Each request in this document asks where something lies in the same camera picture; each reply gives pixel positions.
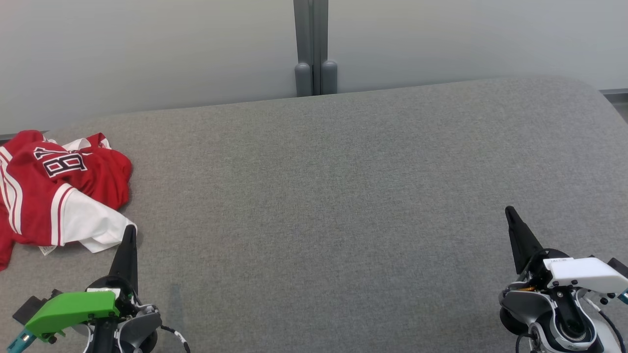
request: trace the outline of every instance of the red jersey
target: red jersey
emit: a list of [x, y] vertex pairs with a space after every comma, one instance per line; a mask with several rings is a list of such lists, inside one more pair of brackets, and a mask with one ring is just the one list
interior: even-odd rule
[[116, 212], [129, 200], [131, 161], [103, 134], [60, 146], [22, 131], [0, 146], [0, 270], [13, 243], [92, 252], [116, 245], [132, 224]]

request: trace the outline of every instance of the robotic arm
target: robotic arm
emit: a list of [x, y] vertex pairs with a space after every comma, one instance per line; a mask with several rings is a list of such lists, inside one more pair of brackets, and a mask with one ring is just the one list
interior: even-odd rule
[[157, 343], [157, 329], [172, 332], [190, 348], [181, 334], [162, 325], [160, 311], [143, 305], [138, 297], [138, 250], [136, 228], [126, 227], [109, 275], [85, 291], [53, 290], [50, 299], [32, 296], [13, 315], [24, 330], [7, 348], [21, 353], [36, 339], [49, 344], [69, 327], [87, 336], [83, 353], [150, 353]]
[[[516, 351], [521, 339], [528, 337], [535, 353], [625, 353], [615, 325], [585, 295], [602, 305], [614, 299], [628, 304], [628, 268], [615, 258], [605, 263], [593, 256], [574, 259], [544, 249], [514, 207], [506, 207], [506, 218], [519, 277], [500, 293], [499, 316], [518, 336]], [[606, 322], [589, 317], [582, 310], [584, 302]]]

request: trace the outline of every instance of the white wall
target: white wall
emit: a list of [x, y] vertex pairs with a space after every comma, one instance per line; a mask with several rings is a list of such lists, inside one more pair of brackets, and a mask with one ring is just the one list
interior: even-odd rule
[[1, 0], [0, 134], [296, 96], [292, 1]]
[[626, 0], [330, 0], [338, 91], [527, 73], [628, 88]]

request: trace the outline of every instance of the gray fabric surface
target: gray fabric surface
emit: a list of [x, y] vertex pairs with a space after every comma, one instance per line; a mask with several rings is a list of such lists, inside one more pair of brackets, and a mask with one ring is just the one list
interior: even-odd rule
[[[628, 262], [628, 125], [559, 77], [460, 82], [105, 117], [134, 163], [139, 290], [193, 352], [513, 352], [504, 207], [541, 243]], [[30, 295], [83, 290], [112, 249], [0, 273], [2, 341]], [[628, 334], [628, 311], [611, 319]], [[81, 352], [70, 332], [49, 349]], [[155, 352], [182, 352], [160, 332]]]

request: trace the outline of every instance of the white stripe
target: white stripe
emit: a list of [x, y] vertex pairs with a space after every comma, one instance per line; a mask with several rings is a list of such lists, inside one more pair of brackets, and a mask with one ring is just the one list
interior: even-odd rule
[[[3, 173], [4, 173], [4, 164], [5, 161], [3, 158], [0, 158], [0, 168], [3, 169]], [[2, 194], [2, 201], [4, 202], [4, 206], [6, 207], [6, 213], [8, 214], [8, 219], [9, 219], [9, 225], [11, 226], [11, 229], [13, 230], [13, 232], [17, 233], [15, 231], [15, 227], [13, 227], [13, 222], [11, 221], [11, 208], [12, 208], [12, 204], [9, 203], [9, 200], [7, 200], [8, 198], [8, 186], [6, 185], [6, 182], [4, 181], [4, 179], [0, 180], [0, 193]]]
[[8, 197], [5, 205], [7, 211], [9, 211], [9, 224], [15, 233], [22, 234], [22, 188], [18, 181], [7, 172], [8, 162], [11, 158], [11, 153], [6, 148], [0, 147], [0, 161], [2, 161], [5, 178], [3, 183]]
[[13, 159], [11, 153], [9, 153], [4, 146], [0, 146], [0, 155], [2, 155], [7, 162], [10, 162]]
[[66, 234], [65, 234], [65, 202], [70, 199], [70, 195], [74, 192], [77, 191], [77, 189], [72, 188], [70, 191], [68, 191], [65, 194], [65, 197], [63, 197], [61, 199], [61, 214], [59, 215], [59, 228], [61, 229], [61, 242], [59, 243], [59, 245], [64, 246], [65, 245], [65, 239]]
[[59, 238], [59, 202], [61, 202], [61, 196], [63, 193], [71, 188], [70, 184], [63, 184], [55, 192], [55, 196], [52, 198], [52, 204], [50, 205], [50, 243], [52, 245], [60, 245], [58, 243]]

